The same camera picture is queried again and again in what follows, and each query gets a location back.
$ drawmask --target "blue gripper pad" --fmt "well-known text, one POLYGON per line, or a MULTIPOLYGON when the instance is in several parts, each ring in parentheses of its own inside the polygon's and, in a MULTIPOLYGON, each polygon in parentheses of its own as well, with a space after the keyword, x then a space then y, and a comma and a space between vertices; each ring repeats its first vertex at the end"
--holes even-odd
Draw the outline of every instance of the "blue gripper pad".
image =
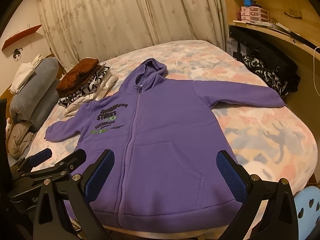
POLYGON ((84 171, 82 185, 84 199, 87 203, 95 201, 109 176, 115 163, 115 155, 111 150, 104 150, 98 160, 90 164, 84 171))
POLYGON ((218 152, 216 161, 217 167, 236 201, 244 203, 248 197, 246 184, 222 152, 218 152))
POLYGON ((46 160, 50 159, 51 157, 52 151, 49 148, 44 149, 41 152, 38 152, 37 154, 30 156, 29 166, 34 168, 40 165, 41 163, 45 162, 46 160))

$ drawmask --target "bed sheet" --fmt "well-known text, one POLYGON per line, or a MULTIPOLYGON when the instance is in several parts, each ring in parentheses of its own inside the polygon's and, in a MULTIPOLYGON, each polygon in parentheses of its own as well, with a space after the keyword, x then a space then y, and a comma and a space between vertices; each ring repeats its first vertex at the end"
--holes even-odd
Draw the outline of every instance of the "bed sheet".
MULTIPOLYGON (((111 66, 112 73, 119 77, 108 95, 115 93, 127 75, 151 57, 167 65, 166 77, 170 79, 220 80, 266 86, 241 62, 206 41, 174 41, 108 60, 107 65, 111 66)), ((44 140, 47 127, 70 118, 63 116, 63 109, 58 105, 54 107, 31 145, 28 156, 45 148, 52 150, 52 158, 33 170, 53 166, 76 147, 79 135, 57 143, 44 140)), ((219 103, 212 112, 238 162, 249 174, 258 174, 263 180, 270 181, 285 177, 289 180, 293 193, 304 188, 317 163, 316 142, 308 127, 287 107, 261 108, 219 103)), ((265 205, 265 202, 261 205, 252 227, 260 221, 265 205)), ((223 230, 224 228, 215 228, 161 236, 122 231, 149 238, 177 239, 201 234, 205 234, 206 238, 218 238, 223 230)))

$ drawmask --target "curtain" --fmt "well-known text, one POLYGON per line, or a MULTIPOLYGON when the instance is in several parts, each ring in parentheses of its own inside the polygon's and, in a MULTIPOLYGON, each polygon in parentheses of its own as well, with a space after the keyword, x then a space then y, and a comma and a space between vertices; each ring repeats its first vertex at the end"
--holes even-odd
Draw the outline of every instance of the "curtain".
POLYGON ((228 36, 224 0, 38 0, 38 8, 67 72, 85 57, 104 61, 169 41, 206 40, 225 50, 228 36))

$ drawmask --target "blue plastic chair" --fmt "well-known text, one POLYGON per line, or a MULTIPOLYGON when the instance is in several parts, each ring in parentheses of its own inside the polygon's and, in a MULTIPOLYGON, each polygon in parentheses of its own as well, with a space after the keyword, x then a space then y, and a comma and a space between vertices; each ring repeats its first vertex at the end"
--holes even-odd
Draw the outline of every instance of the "blue plastic chair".
POLYGON ((320 189, 309 186, 294 198, 298 214, 299 240, 305 240, 320 221, 320 189))

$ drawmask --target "cartoon face drawing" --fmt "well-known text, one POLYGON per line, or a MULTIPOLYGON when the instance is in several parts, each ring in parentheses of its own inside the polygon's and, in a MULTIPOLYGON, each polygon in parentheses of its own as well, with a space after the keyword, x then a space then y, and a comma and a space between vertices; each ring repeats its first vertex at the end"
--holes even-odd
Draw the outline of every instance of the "cartoon face drawing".
POLYGON ((20 49, 15 49, 13 52, 13 59, 14 61, 19 61, 21 59, 21 52, 19 51, 20 49))

